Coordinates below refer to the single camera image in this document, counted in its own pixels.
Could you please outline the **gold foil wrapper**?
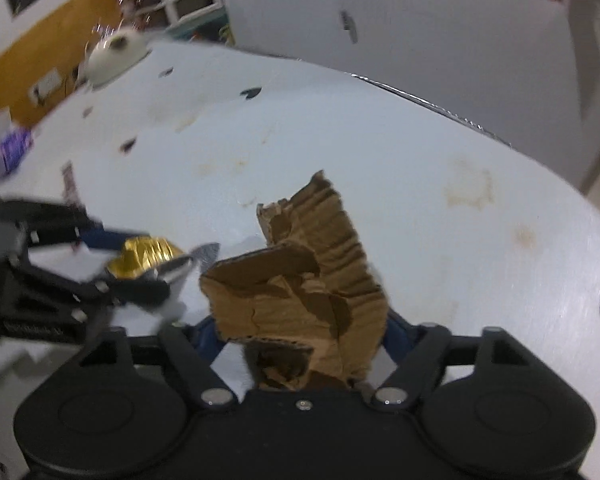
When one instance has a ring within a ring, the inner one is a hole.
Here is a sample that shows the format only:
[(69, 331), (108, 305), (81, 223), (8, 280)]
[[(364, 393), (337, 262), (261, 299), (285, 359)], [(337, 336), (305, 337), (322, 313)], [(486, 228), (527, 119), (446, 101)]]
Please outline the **gold foil wrapper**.
[(123, 243), (120, 254), (107, 263), (106, 270), (119, 280), (134, 280), (159, 264), (182, 255), (181, 248), (164, 237), (132, 237)]

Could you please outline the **torn brown cardboard piece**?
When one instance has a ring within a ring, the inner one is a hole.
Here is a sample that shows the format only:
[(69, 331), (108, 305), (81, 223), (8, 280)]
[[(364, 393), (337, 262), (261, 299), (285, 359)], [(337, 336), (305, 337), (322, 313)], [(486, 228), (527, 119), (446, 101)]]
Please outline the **torn brown cardboard piece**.
[(364, 382), (389, 301), (373, 277), (340, 194), (322, 172), (260, 205), (266, 246), (200, 278), (216, 331), (242, 344), (260, 388), (347, 389)]

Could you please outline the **blue patterned packet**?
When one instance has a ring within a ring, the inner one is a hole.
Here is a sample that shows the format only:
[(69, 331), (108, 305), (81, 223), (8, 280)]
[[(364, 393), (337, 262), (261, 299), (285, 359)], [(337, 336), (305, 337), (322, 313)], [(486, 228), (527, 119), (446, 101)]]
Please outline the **blue patterned packet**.
[(32, 148), (33, 134), (26, 128), (15, 128), (0, 140), (0, 178), (15, 172)]

